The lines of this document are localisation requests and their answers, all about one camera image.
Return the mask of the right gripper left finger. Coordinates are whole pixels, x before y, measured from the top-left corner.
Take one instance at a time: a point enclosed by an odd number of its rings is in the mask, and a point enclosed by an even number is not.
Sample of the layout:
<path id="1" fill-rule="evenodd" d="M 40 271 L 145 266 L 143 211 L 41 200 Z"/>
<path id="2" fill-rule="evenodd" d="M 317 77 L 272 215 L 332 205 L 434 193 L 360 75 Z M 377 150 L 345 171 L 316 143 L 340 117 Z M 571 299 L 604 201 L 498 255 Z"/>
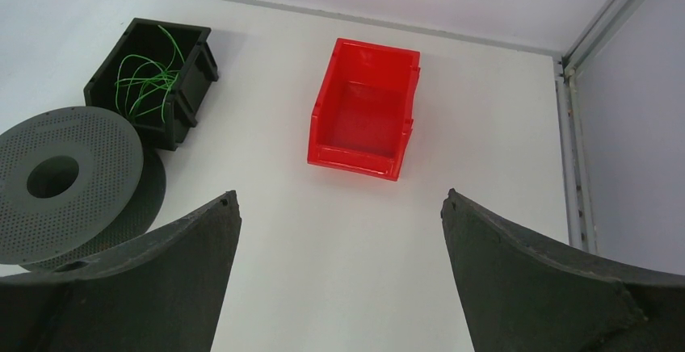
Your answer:
<path id="1" fill-rule="evenodd" d="M 235 191 L 51 272 L 1 280 L 4 351 L 209 351 L 237 250 Z"/>

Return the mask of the dark grey cable spool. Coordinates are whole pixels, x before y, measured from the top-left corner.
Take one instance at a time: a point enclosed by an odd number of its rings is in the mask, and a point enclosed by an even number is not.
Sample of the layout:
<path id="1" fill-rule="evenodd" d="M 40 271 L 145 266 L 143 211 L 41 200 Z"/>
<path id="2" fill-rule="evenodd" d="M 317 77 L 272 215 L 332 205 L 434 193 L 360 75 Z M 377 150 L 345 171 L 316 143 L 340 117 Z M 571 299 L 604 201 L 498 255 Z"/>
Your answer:
<path id="1" fill-rule="evenodd" d="M 166 193 L 158 153 L 121 115 L 65 107 L 1 136 L 1 262 L 52 271 L 147 232 Z"/>

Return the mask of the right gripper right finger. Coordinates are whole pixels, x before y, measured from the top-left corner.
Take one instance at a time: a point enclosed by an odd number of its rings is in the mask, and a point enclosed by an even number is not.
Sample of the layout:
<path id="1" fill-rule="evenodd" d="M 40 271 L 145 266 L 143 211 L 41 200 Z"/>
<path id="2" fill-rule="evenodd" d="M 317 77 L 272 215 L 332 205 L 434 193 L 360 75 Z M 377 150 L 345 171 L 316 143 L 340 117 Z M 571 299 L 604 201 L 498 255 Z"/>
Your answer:
<path id="1" fill-rule="evenodd" d="M 682 275 L 575 249 L 457 191 L 441 218 L 475 350 L 683 350 Z"/>

